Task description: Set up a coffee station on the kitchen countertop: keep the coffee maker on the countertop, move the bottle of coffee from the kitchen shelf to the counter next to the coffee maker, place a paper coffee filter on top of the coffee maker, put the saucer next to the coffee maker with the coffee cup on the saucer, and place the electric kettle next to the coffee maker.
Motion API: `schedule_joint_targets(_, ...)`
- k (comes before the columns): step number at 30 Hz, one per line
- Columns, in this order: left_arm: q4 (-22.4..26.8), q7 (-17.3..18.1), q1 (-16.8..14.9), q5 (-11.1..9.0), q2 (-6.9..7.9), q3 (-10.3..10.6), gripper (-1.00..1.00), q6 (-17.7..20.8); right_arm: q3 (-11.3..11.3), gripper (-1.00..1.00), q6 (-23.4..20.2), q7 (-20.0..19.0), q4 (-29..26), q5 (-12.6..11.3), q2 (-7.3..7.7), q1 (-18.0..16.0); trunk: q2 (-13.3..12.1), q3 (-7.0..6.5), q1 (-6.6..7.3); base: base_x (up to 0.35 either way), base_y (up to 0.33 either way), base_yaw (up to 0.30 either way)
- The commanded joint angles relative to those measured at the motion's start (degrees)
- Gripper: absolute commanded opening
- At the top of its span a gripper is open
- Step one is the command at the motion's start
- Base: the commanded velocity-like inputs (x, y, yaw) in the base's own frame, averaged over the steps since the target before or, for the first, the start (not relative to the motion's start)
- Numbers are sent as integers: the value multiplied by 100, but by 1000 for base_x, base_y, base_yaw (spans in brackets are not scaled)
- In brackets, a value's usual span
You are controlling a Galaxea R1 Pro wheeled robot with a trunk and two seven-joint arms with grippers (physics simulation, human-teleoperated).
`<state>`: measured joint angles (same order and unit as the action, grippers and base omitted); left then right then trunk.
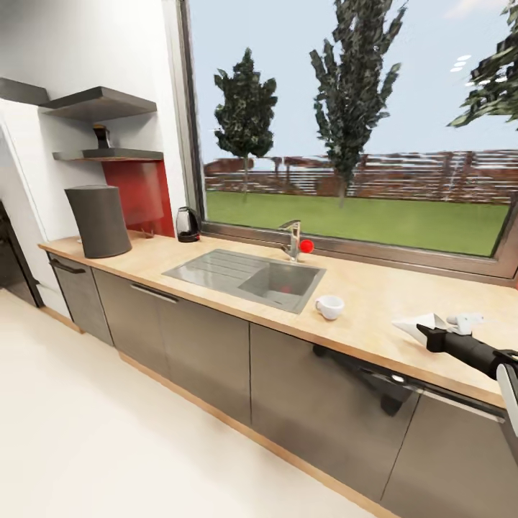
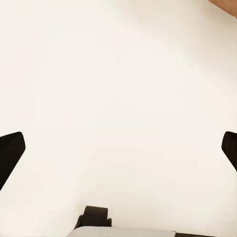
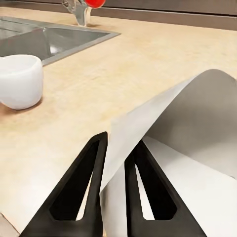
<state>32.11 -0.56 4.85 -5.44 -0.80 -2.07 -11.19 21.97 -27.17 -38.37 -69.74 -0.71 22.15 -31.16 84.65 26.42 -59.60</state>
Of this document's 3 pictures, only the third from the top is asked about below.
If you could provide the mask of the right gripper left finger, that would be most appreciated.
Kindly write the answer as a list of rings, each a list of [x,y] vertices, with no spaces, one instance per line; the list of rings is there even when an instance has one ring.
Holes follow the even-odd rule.
[[[19,237],[103,237],[100,188],[108,132],[93,136]],[[89,180],[83,218],[77,220]]]

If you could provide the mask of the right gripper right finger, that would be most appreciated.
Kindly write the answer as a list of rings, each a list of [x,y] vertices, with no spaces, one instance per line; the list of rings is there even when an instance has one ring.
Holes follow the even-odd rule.
[[[143,217],[135,164],[155,220]],[[127,237],[207,237],[142,139],[124,171]]]

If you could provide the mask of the paper coffee filter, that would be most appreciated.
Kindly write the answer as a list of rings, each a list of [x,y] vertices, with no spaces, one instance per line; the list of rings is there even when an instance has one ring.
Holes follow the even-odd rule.
[[[209,69],[114,120],[100,206],[107,237],[127,237],[124,161],[142,139],[207,237],[237,237],[237,80]],[[155,220],[137,165],[143,211]]]

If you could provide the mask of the coffee cup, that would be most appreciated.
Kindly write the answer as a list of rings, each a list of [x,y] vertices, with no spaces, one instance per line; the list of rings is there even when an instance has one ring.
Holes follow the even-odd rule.
[[[27,109],[42,97],[44,72],[32,55],[0,57],[0,102],[13,109]]]

